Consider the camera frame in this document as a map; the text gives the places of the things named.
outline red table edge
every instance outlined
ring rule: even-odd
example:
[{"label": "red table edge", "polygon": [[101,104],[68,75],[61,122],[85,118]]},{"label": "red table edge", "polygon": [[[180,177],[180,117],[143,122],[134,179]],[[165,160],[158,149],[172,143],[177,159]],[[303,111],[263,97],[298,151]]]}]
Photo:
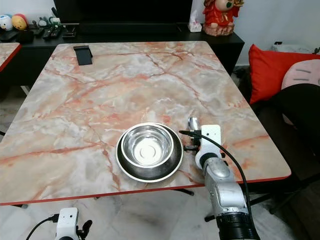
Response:
[{"label": "red table edge", "polygon": [[[248,180],[247,182],[262,183],[262,182],[278,181],[278,180],[284,180],[289,176],[291,176],[291,173],[288,176],[264,178],[264,179],[258,179],[258,180]],[[30,200],[30,201],[13,201],[13,202],[0,203],[0,206],[46,203],[46,202],[55,202],[55,201],[64,201],[64,200],[87,199],[87,198],[99,198],[99,197],[107,197],[107,196],[123,195],[123,194],[137,194],[137,193],[147,193],[147,192],[175,190],[175,189],[199,188],[204,186],[205,186],[204,184],[195,184],[195,185],[187,185],[187,186],[172,186],[172,187],[142,189],[142,190],[133,190],[133,191],[118,191],[118,192],[112,192],[112,193],[91,194],[91,195],[83,195],[83,196],[67,196],[67,197],[59,197],[59,198],[51,198],[51,199]]]},{"label": "red table edge", "polygon": [[0,72],[8,65],[8,63],[11,61],[11,59],[19,52],[21,49],[21,44],[19,44],[15,50],[7,57],[7,59],[2,63],[0,66]]}]

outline marble tabletop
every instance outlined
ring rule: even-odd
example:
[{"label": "marble tabletop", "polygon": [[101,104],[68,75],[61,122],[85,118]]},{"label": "marble tabletop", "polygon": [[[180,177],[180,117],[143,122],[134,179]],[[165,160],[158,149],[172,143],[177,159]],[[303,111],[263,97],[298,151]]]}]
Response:
[{"label": "marble tabletop", "polygon": [[18,42],[0,43],[0,72],[17,54],[20,48],[21,45]]},{"label": "marble tabletop", "polygon": [[206,42],[88,43],[92,64],[83,66],[79,45],[57,46],[0,143],[2,205],[203,186],[193,152],[158,183],[130,179],[116,162],[129,127],[158,122],[178,132],[189,116],[221,126],[249,182],[291,174]]}]

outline black cloth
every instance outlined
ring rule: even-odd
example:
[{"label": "black cloth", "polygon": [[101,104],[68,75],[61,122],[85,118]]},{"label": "black cloth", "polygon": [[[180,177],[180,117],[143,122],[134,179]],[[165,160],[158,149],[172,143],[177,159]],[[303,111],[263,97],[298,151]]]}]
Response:
[{"label": "black cloth", "polygon": [[320,172],[320,161],[311,150],[310,144],[294,126],[285,123],[282,111],[266,105],[257,117],[290,166],[293,175],[304,180]]},{"label": "black cloth", "polygon": [[320,86],[302,83],[289,86],[270,99],[286,115],[299,134],[320,156]]}]

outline pink cushion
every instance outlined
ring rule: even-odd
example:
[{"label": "pink cushion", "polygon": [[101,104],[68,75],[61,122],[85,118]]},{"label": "pink cushion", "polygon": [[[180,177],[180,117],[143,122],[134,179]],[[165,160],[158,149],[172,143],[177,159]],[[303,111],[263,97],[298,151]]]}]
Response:
[{"label": "pink cushion", "polygon": [[320,59],[300,61],[286,72],[281,89],[295,84],[314,84],[320,86]]}]

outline remote control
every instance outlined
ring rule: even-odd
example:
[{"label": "remote control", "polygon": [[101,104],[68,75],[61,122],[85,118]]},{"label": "remote control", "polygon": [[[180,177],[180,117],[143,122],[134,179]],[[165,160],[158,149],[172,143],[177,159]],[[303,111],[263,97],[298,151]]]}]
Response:
[{"label": "remote control", "polygon": [[44,33],[44,35],[43,35],[43,39],[44,40],[48,40],[49,38],[50,38],[50,36],[51,36],[51,33],[52,33],[52,31],[55,29],[55,27],[54,26],[51,26],[49,29],[48,29],[48,31],[46,31],[45,33]]},{"label": "remote control", "polygon": [[61,30],[62,29],[61,29],[60,26],[55,27],[54,30],[52,31],[50,37],[53,38],[53,39],[57,38],[59,36],[59,34],[61,33]]}]

